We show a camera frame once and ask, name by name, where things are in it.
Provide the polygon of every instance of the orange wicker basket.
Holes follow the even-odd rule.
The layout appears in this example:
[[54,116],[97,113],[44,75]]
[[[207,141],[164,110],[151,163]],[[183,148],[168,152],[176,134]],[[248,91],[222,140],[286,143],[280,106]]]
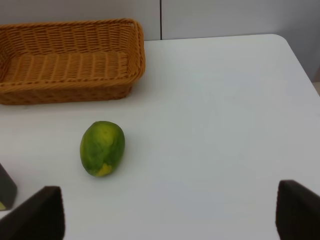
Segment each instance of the orange wicker basket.
[[145,68],[132,19],[0,26],[0,104],[121,99]]

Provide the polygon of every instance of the woven basket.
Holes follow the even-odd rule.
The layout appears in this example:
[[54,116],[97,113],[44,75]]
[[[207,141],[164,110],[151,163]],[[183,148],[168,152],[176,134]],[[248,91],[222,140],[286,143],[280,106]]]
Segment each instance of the woven basket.
[[145,68],[132,19],[0,26],[0,104],[121,99]]

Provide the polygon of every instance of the green papaya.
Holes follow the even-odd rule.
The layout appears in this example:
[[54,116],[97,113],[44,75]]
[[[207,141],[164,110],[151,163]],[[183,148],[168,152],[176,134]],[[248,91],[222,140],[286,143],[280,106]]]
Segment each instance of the green papaya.
[[103,177],[119,166],[125,151],[125,134],[115,123],[97,121],[85,131],[80,144],[84,169],[92,176]]

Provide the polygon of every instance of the white table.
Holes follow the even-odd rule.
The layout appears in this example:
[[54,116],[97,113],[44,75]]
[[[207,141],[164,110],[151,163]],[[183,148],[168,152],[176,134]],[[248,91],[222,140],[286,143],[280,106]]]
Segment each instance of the white table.
[[[0,107],[15,206],[61,186],[65,240],[279,239],[279,181],[320,194],[320,98],[286,40],[147,41],[145,52],[126,99]],[[126,136],[123,162],[106,178],[80,161],[95,121]]]

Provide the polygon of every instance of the white wall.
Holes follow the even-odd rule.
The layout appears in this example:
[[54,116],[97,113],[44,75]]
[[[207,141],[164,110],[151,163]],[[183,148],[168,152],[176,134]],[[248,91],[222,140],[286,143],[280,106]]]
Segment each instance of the white wall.
[[0,24],[133,18],[160,39],[159,0],[0,0]]
[[273,33],[310,79],[320,65],[320,0],[162,0],[162,38]]

